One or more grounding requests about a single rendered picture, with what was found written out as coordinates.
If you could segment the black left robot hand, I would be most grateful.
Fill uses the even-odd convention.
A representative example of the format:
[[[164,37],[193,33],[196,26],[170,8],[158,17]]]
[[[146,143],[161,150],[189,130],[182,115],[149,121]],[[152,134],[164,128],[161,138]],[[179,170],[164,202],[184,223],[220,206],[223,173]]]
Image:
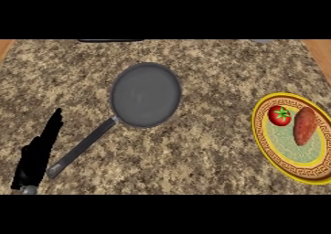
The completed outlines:
[[[21,190],[25,186],[40,186],[62,125],[62,110],[56,109],[41,135],[22,148],[22,158],[16,166],[12,189]]]

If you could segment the grey frying pan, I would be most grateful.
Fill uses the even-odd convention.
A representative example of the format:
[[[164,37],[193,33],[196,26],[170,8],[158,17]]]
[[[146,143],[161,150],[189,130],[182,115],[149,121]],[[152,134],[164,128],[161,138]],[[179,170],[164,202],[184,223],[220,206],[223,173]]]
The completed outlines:
[[[49,167],[46,174],[52,179],[117,122],[137,128],[149,128],[168,120],[182,101],[182,84],[176,73],[167,66],[153,62],[131,65],[118,74],[109,98],[114,116]]]

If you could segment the yellow patterned plate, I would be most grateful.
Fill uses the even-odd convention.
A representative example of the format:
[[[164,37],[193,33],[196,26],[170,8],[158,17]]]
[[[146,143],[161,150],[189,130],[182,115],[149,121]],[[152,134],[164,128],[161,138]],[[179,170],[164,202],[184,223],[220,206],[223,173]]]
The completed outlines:
[[[267,112],[276,105],[291,112],[286,126],[269,121]],[[314,111],[317,128],[307,144],[298,146],[292,136],[294,117],[304,107]],[[331,117],[323,109],[297,94],[270,93],[255,105],[251,124],[257,145],[276,169],[301,183],[331,183]]]

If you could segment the brown sweet potato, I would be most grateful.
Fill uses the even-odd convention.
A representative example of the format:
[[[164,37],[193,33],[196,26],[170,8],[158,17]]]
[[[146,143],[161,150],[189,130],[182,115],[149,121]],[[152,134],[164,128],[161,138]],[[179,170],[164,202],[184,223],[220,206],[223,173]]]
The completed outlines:
[[[307,144],[316,128],[317,123],[314,111],[308,107],[304,107],[294,117],[292,136],[298,146]]]

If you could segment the red tomato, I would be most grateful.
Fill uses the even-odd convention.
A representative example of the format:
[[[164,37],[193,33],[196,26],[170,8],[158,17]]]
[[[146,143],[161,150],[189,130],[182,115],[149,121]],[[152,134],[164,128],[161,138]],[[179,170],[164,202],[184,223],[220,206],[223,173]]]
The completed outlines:
[[[269,121],[276,126],[286,126],[291,123],[291,112],[283,106],[273,106],[267,112]]]

